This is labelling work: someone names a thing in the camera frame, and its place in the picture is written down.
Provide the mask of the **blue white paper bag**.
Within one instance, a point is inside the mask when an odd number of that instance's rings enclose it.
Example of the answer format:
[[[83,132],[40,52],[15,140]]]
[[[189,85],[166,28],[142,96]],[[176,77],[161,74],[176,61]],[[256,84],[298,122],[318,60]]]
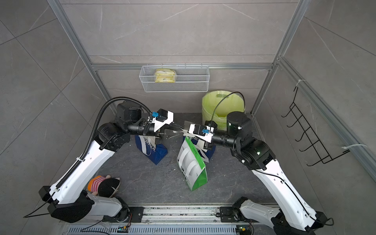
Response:
[[[155,143],[155,137],[137,135],[135,136],[135,143],[137,149],[155,165],[168,154],[168,150],[163,144]]]
[[[213,145],[211,146],[211,149],[205,149],[204,148],[204,141],[195,137],[188,137],[191,142],[193,143],[193,145],[196,147],[199,155],[201,156],[201,158],[203,159],[203,161],[205,163],[209,163],[210,162],[210,159],[213,157],[214,153],[215,153],[215,150],[216,150],[216,146]]]

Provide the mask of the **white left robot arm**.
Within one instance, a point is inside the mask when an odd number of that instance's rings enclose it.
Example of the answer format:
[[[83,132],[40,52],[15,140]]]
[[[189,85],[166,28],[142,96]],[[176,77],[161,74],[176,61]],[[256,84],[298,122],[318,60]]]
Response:
[[[113,102],[124,107],[115,122],[100,125],[102,115]],[[41,199],[48,204],[49,215],[58,220],[75,223],[87,216],[102,216],[105,221],[130,220],[129,206],[119,197],[89,194],[84,188],[100,167],[132,135],[158,136],[163,126],[173,122],[174,114],[163,109],[152,112],[143,103],[128,97],[108,100],[100,109],[83,153],[69,170],[53,185],[39,190]]]

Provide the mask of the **yellow wet wipes pack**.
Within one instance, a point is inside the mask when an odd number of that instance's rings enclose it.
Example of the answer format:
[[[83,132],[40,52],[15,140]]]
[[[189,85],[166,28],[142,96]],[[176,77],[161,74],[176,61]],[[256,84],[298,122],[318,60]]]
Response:
[[[171,69],[157,69],[154,77],[156,83],[175,83],[177,73]]]

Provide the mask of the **green trash bag liner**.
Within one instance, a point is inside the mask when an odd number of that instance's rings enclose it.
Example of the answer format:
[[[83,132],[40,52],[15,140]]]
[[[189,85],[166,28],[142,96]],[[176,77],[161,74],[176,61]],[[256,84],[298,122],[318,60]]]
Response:
[[[245,111],[245,102],[239,92],[229,95],[229,91],[212,91],[202,98],[202,122],[213,120],[217,128],[227,129],[227,115],[231,112]]]

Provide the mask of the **plush doll striped shirt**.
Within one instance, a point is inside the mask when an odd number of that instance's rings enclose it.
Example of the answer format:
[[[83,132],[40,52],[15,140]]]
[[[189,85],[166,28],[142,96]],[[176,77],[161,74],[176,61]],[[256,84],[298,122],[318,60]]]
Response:
[[[87,191],[89,191],[94,196],[111,198],[118,191],[119,186],[119,177],[112,178],[111,175],[98,175],[89,181]]]

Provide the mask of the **green white paper bag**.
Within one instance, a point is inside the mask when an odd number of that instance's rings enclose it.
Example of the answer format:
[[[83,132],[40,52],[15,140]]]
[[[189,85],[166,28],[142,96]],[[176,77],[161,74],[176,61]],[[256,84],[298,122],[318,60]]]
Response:
[[[191,191],[208,182],[206,164],[189,137],[183,140],[177,163]]]

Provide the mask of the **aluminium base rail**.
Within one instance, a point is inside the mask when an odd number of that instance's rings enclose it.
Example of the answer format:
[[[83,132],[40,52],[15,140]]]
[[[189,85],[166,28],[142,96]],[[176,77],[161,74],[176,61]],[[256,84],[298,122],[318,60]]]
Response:
[[[79,222],[59,223],[57,235],[273,235],[256,219],[241,220],[230,204],[132,205],[132,218],[102,221],[92,216]]]

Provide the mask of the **receipt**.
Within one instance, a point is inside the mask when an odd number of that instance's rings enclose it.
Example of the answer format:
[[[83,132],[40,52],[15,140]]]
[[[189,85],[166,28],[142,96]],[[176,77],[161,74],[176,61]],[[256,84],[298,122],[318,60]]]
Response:
[[[192,122],[190,121],[184,121],[184,124],[178,124],[175,122],[172,122],[170,124],[166,124],[163,126],[164,130],[164,139],[169,140],[172,138],[195,138],[193,134],[189,133],[189,128],[191,126]]]

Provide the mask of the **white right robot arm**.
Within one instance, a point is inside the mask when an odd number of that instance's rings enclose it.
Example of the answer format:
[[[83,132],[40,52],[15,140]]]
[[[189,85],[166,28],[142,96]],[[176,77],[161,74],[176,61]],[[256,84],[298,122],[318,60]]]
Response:
[[[221,131],[213,120],[204,125],[185,121],[184,130],[203,140],[205,148],[229,148],[231,155],[259,178],[278,204],[277,208],[272,208],[242,197],[233,205],[235,218],[247,222],[255,220],[277,235],[313,235],[324,226],[334,225],[332,218],[310,207],[300,196],[269,146],[253,137],[252,121],[244,112],[229,113],[226,125],[226,130]]]

